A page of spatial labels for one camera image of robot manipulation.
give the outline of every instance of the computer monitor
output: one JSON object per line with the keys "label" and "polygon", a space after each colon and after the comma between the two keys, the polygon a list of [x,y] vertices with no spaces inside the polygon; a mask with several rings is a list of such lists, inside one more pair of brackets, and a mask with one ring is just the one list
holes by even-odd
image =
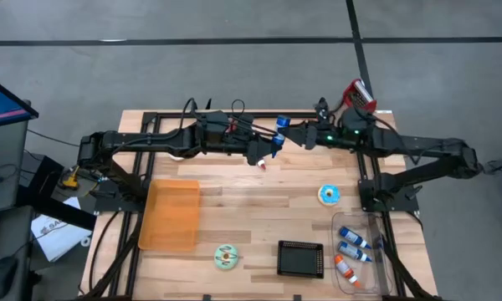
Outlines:
{"label": "computer monitor", "polygon": [[39,117],[39,113],[0,85],[0,125]]}

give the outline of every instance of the orange tray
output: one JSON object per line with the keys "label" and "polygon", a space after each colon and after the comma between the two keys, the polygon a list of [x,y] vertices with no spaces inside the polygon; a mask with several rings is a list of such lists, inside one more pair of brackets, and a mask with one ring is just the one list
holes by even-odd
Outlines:
{"label": "orange tray", "polygon": [[198,181],[152,181],[141,224],[140,249],[193,250],[199,226],[199,200]]}

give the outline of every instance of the wooden tabletop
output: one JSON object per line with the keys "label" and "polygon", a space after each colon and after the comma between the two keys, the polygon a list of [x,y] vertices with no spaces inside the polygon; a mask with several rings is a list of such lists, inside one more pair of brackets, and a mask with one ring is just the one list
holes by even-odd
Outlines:
{"label": "wooden tabletop", "polygon": [[[119,131],[139,132],[144,112],[124,111]],[[377,115],[394,125],[391,112]],[[272,119],[255,120],[255,124],[270,129],[274,128],[274,122]],[[163,120],[161,132],[177,127],[178,120]],[[143,158],[142,172],[146,156]],[[302,295],[303,299],[319,300],[379,299],[374,293],[343,292],[340,288],[346,290],[349,286],[343,283],[344,278],[337,279],[332,259],[336,238],[331,235],[331,218],[337,212],[363,214],[356,189],[360,177],[356,156],[346,150],[320,146],[305,150],[287,140],[276,158],[265,160],[267,171],[261,171],[256,166],[248,166],[240,155],[199,154],[193,159],[175,162],[167,154],[156,154],[154,179],[200,182],[202,199],[197,246],[190,253],[141,252],[133,299],[198,299],[205,293],[214,299],[293,299],[295,294]],[[131,171],[134,154],[118,154],[115,161]],[[384,172],[397,173],[405,169],[401,156],[379,161]],[[324,184],[341,189],[339,204],[325,207],[318,201],[318,189]],[[81,284],[84,291],[88,290],[95,244],[110,216],[104,213],[97,219]],[[420,226],[403,212],[393,212],[391,218],[400,259],[423,288],[437,293]],[[113,221],[101,243],[95,280],[104,274],[115,257],[121,221],[122,213]],[[278,276],[279,240],[322,243],[324,279]],[[217,269],[213,261],[216,247],[224,243],[237,247],[240,256],[237,266],[230,271]],[[121,271],[121,294],[125,290],[128,266],[127,259]],[[392,277],[389,277],[388,282],[393,286]],[[368,273],[359,278],[368,283],[375,281]]]}

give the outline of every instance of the paper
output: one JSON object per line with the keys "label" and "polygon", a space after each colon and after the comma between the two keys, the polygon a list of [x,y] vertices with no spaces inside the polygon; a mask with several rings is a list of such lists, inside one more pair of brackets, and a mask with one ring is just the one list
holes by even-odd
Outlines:
{"label": "paper", "polygon": [[[80,209],[77,197],[70,197],[64,204]],[[91,235],[89,230],[68,225],[45,215],[41,215],[32,221],[32,233],[34,237],[40,237],[48,233],[37,241],[43,249],[44,255],[51,263],[66,254],[84,237]]]}

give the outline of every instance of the concrete floor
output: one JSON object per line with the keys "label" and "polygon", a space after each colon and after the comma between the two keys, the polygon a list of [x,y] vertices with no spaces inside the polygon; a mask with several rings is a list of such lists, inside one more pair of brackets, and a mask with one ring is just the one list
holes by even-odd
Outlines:
{"label": "concrete floor", "polygon": [[[363,38],[502,36],[502,0],[357,0]],[[0,0],[0,40],[350,37],[339,0]],[[502,156],[502,43],[365,44],[379,107],[406,135],[458,137],[481,161]],[[0,47],[0,82],[33,101],[29,127],[73,142],[116,129],[126,109],[308,109],[359,77],[351,44]],[[64,165],[76,149],[28,136]],[[419,195],[440,295],[502,300],[502,173],[440,179]],[[86,249],[52,265],[34,299],[73,298]]]}

